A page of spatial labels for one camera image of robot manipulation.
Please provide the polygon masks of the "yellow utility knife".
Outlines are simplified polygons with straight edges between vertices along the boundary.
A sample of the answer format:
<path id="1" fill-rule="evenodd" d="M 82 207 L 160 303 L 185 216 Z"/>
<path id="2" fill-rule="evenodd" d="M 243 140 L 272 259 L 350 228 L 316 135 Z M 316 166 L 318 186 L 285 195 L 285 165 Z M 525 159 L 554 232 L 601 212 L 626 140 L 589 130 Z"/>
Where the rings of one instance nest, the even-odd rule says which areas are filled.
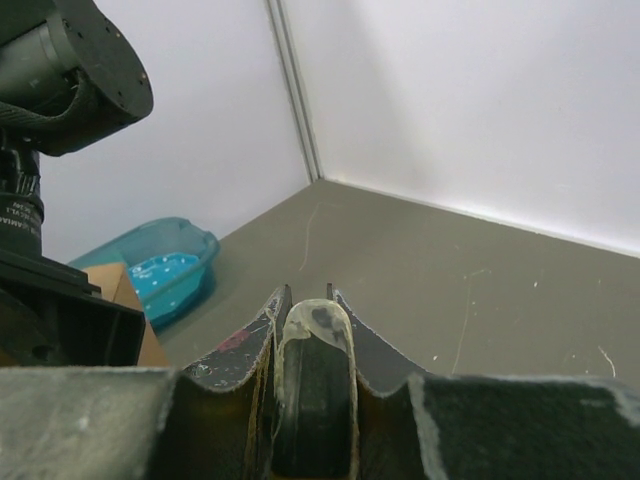
<path id="1" fill-rule="evenodd" d="M 270 476 L 355 479 L 358 389 L 349 317 L 334 300 L 295 304 L 275 326 Z"/>

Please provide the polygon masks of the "brown cardboard express box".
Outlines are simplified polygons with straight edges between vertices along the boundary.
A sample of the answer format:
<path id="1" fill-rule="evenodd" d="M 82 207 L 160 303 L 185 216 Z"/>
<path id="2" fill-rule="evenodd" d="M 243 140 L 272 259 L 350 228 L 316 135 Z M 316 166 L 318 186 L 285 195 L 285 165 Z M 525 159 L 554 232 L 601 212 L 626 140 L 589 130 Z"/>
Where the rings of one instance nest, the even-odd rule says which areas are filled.
<path id="1" fill-rule="evenodd" d="M 144 307 L 138 298 L 130 280 L 127 267 L 123 263 L 109 263 L 83 269 L 89 282 L 100 288 L 103 300 L 118 307 L 124 307 L 128 313 L 135 313 L 140 328 L 134 329 L 134 340 L 139 352 L 134 365 L 137 367 L 169 367 L 170 362 L 160 342 L 146 318 Z"/>

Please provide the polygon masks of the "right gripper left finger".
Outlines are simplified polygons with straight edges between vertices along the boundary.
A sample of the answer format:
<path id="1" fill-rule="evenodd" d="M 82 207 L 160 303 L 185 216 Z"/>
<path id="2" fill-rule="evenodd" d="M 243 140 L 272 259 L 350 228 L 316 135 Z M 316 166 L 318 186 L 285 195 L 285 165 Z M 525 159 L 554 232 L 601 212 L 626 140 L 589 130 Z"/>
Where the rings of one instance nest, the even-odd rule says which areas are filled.
<path id="1" fill-rule="evenodd" d="M 292 307 L 276 288 L 247 325 L 185 367 L 149 479 L 268 479 L 276 329 Z"/>

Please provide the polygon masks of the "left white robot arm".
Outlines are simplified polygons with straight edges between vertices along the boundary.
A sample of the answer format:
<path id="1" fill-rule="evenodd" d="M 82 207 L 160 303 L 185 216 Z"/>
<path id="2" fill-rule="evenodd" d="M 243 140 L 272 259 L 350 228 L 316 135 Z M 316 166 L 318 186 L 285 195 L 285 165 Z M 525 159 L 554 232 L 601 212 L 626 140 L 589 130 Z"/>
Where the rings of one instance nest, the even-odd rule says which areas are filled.
<path id="1" fill-rule="evenodd" d="M 95 1 L 1 5 L 1 362 L 122 367 L 137 363 L 145 319 L 46 247 L 55 191 L 83 179 L 54 160 L 148 117 L 152 86 L 122 29 Z"/>

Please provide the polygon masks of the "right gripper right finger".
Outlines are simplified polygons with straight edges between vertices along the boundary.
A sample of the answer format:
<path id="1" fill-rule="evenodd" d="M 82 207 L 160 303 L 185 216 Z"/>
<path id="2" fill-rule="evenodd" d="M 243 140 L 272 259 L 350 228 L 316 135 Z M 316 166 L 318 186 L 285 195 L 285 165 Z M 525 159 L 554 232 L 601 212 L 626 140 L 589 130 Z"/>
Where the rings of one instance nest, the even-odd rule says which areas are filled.
<path id="1" fill-rule="evenodd" d="M 354 312 L 343 293 L 327 298 L 347 313 L 354 339 L 358 387 L 360 479 L 425 479 L 408 379 L 431 373 L 406 357 Z"/>

